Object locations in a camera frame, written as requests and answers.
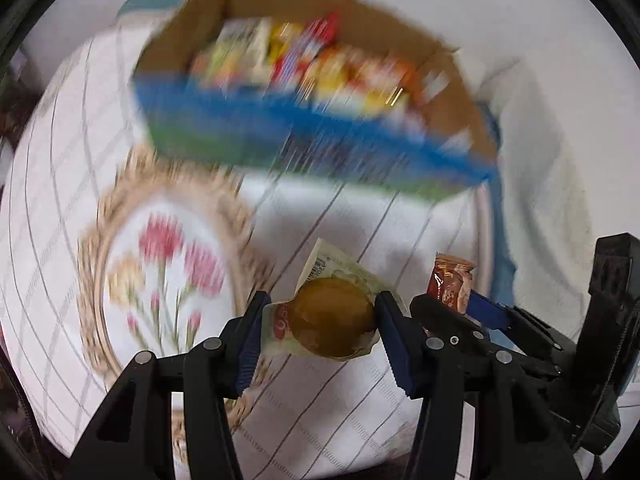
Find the white wall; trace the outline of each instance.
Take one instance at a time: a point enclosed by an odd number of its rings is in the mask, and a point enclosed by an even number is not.
[[[25,40],[44,82],[125,0],[57,0]],[[640,73],[588,0],[375,0],[479,57],[524,59],[574,148],[596,236],[640,235]]]

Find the silver screw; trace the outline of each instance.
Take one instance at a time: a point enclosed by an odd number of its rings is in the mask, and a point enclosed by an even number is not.
[[[427,348],[431,350],[440,350],[444,346],[444,341],[439,337],[430,337],[427,339]]]
[[[203,346],[207,350],[217,350],[222,346],[222,339],[219,337],[210,337],[209,339],[205,339]]]
[[[151,361],[152,354],[149,350],[143,350],[142,352],[138,352],[134,359],[139,365],[145,365],[149,361]]]
[[[511,354],[509,352],[507,352],[506,350],[498,350],[495,353],[495,358],[498,359],[498,361],[500,361],[502,364],[509,364],[513,357],[511,356]]]

